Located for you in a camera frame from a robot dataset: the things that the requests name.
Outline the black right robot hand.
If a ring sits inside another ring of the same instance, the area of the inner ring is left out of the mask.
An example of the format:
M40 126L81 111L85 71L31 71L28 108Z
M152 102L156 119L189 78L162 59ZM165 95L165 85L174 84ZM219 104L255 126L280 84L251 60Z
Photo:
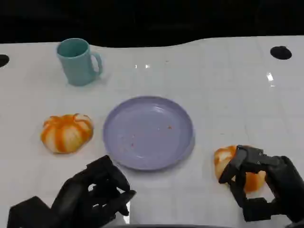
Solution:
M248 199L245 193L246 174L266 173L274 199ZM232 159L218 179L228 184L237 204L243 210L246 222L270 220L274 215L285 215L291 220L289 227L304 226L304 181L286 156L267 156L264 151L247 145L238 145Z

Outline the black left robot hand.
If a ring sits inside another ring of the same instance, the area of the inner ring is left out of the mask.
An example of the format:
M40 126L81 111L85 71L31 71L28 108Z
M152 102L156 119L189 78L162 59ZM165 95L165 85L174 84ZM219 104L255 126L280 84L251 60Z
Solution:
M51 209L59 228L100 228L129 215L127 203L135 196L125 175L105 155L69 178L61 187Z

